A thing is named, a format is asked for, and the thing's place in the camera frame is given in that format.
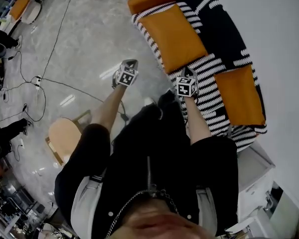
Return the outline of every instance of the person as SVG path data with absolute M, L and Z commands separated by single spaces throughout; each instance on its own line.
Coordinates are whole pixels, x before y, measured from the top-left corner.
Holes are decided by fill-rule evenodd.
M 9 126 L 0 128 L 0 159 L 11 152 L 10 140 L 15 138 L 21 132 L 27 135 L 26 128 L 32 125 L 32 122 L 26 119 L 20 119 L 11 123 Z
M 0 43 L 4 45 L 7 49 L 21 47 L 22 36 L 19 36 L 18 40 L 13 39 L 11 36 L 8 36 L 7 33 L 0 30 Z
M 237 223 L 233 140 L 212 136 L 185 98 L 189 136 L 174 93 L 146 105 L 113 141 L 126 86 L 93 113 L 55 180 L 55 200 L 81 239 L 207 239 Z

